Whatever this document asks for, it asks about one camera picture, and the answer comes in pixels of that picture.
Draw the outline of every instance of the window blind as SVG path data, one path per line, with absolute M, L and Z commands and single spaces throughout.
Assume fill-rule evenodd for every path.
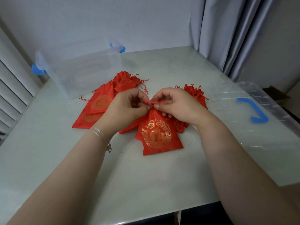
M 41 86 L 42 82 L 0 29 L 0 139 L 11 132 Z

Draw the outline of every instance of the gray curtain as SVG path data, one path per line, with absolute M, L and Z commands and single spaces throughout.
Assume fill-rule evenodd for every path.
M 190 30 L 194 48 L 233 81 L 276 0 L 193 0 Z

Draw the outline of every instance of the dark floor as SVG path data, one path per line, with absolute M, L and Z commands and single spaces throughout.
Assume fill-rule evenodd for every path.
M 140 220 L 130 225 L 176 225 L 174 213 Z M 221 202 L 182 210 L 180 225 L 190 224 L 233 224 Z

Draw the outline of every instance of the table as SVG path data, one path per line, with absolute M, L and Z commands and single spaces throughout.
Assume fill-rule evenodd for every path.
M 192 47 L 121 55 L 124 70 L 149 79 L 149 97 L 163 87 L 230 83 Z M 66 99 L 52 80 L 37 95 L 0 147 L 0 224 L 4 224 L 86 132 L 71 126 L 86 102 Z M 96 180 L 87 224 L 124 224 L 219 200 L 193 127 L 179 134 L 184 149 L 143 156 L 136 131 L 116 134 Z M 300 180 L 294 173 L 280 185 Z

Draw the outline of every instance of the silver bracelet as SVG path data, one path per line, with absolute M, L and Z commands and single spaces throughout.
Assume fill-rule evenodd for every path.
M 92 126 L 92 128 L 93 128 L 94 133 L 95 133 L 97 136 L 99 136 L 99 137 L 102 138 L 102 139 L 103 139 L 103 137 L 106 138 L 105 135 L 103 134 L 103 132 L 100 131 L 100 129 L 96 128 L 95 126 Z M 108 144 L 107 144 L 107 146 L 106 146 L 106 149 L 107 149 L 107 151 L 110 153 L 110 150 L 112 150 L 112 145 L 111 145 L 111 143 L 110 143 L 110 140 L 109 140 L 108 138 L 106 138 L 106 139 L 108 140 Z

